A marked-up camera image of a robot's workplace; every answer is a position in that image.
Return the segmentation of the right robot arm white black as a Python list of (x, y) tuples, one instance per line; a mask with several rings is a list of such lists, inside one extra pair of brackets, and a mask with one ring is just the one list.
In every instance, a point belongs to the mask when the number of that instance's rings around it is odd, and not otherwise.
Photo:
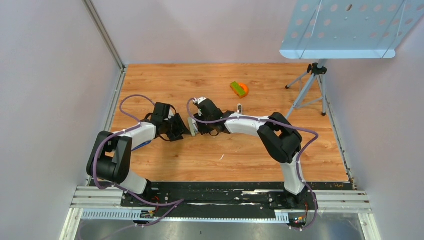
[(253, 117), (234, 111), (222, 112), (212, 100), (205, 97), (195, 98), (193, 104), (198, 113), (193, 116), (201, 135), (216, 131), (218, 134), (244, 134), (258, 137), (272, 159), (280, 163), (284, 176), (286, 204), (298, 209), (306, 201), (305, 184), (300, 177), (302, 171), (297, 157), (302, 149), (302, 136), (280, 113), (270, 116)]

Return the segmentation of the beige grey stapler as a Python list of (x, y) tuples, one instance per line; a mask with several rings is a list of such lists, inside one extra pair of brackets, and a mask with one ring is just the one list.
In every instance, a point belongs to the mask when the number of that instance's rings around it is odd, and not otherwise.
[(199, 133), (197, 122), (192, 117), (188, 117), (187, 121), (191, 136), (195, 137)]

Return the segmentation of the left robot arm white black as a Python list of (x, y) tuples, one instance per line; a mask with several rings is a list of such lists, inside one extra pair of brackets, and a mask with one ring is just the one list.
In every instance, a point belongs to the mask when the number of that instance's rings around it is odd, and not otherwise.
[(174, 106), (157, 102), (153, 112), (135, 126), (121, 132), (101, 131), (94, 143), (86, 172), (133, 192), (135, 202), (142, 207), (149, 206), (153, 201), (151, 182), (130, 170), (133, 150), (163, 135), (166, 135), (165, 141), (174, 142), (190, 134)]

